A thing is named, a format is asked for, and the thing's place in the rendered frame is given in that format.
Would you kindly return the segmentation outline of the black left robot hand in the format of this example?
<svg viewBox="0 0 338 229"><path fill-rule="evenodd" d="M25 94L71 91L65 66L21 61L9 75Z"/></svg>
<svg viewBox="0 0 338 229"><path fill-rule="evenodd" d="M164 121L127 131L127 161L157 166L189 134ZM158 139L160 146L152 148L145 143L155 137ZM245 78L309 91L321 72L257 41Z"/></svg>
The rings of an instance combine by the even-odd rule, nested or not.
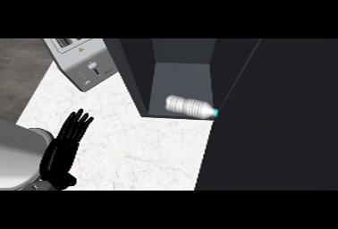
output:
<svg viewBox="0 0 338 229"><path fill-rule="evenodd" d="M48 181L58 190L65 190L77 184L77 178L71 175L70 169L77 156L82 138L93 120L93 117L83 112L83 109L73 112L45 151L40 176L42 180Z"/></svg>

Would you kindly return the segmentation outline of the clear plastic water bottle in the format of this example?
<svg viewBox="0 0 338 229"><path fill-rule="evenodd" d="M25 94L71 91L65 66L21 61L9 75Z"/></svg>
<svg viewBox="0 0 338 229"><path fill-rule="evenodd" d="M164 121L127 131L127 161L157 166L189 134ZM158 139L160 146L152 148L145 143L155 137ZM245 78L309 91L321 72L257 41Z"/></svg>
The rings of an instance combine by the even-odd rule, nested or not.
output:
<svg viewBox="0 0 338 229"><path fill-rule="evenodd" d="M185 114L198 119L219 116L219 109L208 102L174 95L170 95L166 99L166 109L173 113Z"/></svg>

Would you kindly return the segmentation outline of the dark grey cabinet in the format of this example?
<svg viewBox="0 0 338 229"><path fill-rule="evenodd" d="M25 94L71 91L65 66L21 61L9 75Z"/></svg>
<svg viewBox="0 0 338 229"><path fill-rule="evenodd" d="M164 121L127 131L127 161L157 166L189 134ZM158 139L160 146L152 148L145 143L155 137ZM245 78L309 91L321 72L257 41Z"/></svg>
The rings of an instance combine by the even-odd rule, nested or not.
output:
<svg viewBox="0 0 338 229"><path fill-rule="evenodd" d="M259 38L108 38L107 49L132 100L146 118L189 119L170 111L170 99L210 104L210 119L232 94L257 51Z"/></svg>

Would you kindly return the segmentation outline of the silver toaster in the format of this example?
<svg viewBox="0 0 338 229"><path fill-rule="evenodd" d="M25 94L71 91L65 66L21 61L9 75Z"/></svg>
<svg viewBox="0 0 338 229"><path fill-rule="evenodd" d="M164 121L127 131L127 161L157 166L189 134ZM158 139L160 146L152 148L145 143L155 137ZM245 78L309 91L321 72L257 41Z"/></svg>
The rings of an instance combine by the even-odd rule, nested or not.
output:
<svg viewBox="0 0 338 229"><path fill-rule="evenodd" d="M118 72L101 38L45 38L43 42L58 69L82 92Z"/></svg>

